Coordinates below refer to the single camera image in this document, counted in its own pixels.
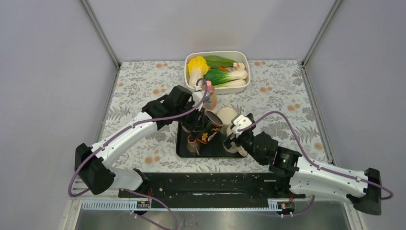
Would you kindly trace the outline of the small brown mug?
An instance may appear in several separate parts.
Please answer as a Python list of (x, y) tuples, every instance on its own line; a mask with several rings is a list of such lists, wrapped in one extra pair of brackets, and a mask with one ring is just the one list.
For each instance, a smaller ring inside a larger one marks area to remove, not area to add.
[(197, 156), (200, 155), (199, 149), (200, 149), (200, 143), (197, 141), (197, 139), (195, 139), (194, 137), (192, 137), (191, 135), (189, 135), (187, 137), (187, 150), (191, 153), (195, 153)]

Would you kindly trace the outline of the black mug with orange flowers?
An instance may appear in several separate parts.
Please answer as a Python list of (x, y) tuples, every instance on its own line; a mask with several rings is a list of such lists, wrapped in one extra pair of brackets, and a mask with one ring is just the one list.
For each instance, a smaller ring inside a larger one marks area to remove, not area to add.
[(220, 118), (216, 115), (211, 110), (206, 110), (205, 111), (205, 116), (204, 116), (204, 127), (206, 131), (206, 141), (199, 141), (202, 144), (207, 144), (210, 142), (213, 137), (220, 132), (223, 123), (220, 120)]

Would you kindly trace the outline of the cream seashell mug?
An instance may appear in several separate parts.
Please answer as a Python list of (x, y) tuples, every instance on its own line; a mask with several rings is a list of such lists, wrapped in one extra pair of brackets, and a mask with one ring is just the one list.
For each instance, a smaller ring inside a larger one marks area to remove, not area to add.
[(238, 153), (241, 157), (246, 157), (248, 153), (241, 147), (238, 146), (236, 141), (236, 136), (235, 134), (230, 134), (226, 137), (226, 139), (223, 141), (223, 147), (227, 152), (230, 153)]

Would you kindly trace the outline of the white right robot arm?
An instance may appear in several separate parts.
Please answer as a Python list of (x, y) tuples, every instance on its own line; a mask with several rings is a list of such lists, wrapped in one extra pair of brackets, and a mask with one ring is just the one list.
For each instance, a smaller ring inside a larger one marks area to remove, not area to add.
[(231, 121), (232, 133), (224, 142), (226, 148), (235, 145), (258, 164), (265, 165), (276, 177), (275, 193), (281, 197), (293, 195), (320, 196), (349, 203), (362, 213), (379, 216), (382, 213), (380, 171), (368, 168), (355, 171), (322, 163), (281, 147), (265, 132), (255, 135), (253, 115), (238, 114)]

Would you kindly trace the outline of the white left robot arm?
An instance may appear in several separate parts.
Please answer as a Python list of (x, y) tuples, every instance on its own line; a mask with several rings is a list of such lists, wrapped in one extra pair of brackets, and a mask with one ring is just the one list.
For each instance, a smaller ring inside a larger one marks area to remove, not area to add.
[[(137, 197), (146, 195), (149, 185), (136, 170), (115, 168), (113, 164), (133, 145), (162, 127), (199, 115), (206, 95), (202, 91), (171, 92), (148, 102), (131, 122), (106, 139), (89, 147), (84, 143), (77, 146), (75, 172), (68, 186), (69, 196), (77, 197), (87, 191), (99, 195), (109, 188), (130, 190)], [(72, 188), (77, 178), (87, 188), (75, 194)]]

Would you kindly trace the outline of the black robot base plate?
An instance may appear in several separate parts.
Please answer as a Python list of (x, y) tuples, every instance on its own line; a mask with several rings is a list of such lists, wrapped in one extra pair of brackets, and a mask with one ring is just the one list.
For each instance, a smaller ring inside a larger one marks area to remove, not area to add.
[(144, 176), (136, 192), (155, 197), (170, 208), (266, 208), (268, 199), (292, 197), (270, 172), (146, 172)]

